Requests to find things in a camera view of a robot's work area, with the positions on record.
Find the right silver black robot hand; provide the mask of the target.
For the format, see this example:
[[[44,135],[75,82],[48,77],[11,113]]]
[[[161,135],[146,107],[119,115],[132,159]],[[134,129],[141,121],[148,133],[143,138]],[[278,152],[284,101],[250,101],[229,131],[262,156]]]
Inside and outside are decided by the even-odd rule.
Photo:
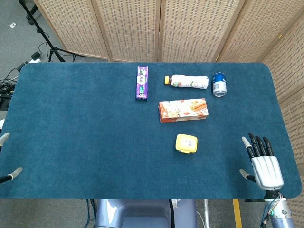
[[[266,138],[248,134],[249,140],[242,137],[254,174],[244,169],[239,172],[246,180],[252,181],[262,190],[279,190],[284,185],[283,176],[277,157],[274,155],[270,141]]]

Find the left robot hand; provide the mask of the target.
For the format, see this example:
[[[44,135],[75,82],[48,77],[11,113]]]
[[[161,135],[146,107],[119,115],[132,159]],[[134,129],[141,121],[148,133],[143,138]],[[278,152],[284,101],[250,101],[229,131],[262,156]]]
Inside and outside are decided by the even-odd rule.
[[[9,138],[10,133],[5,133],[0,137],[0,149],[2,149],[4,143],[7,141]],[[13,173],[10,173],[6,176],[2,176],[0,178],[0,184],[7,182],[7,181],[12,181],[14,178],[16,178],[21,172],[23,171],[22,167],[18,167]]]

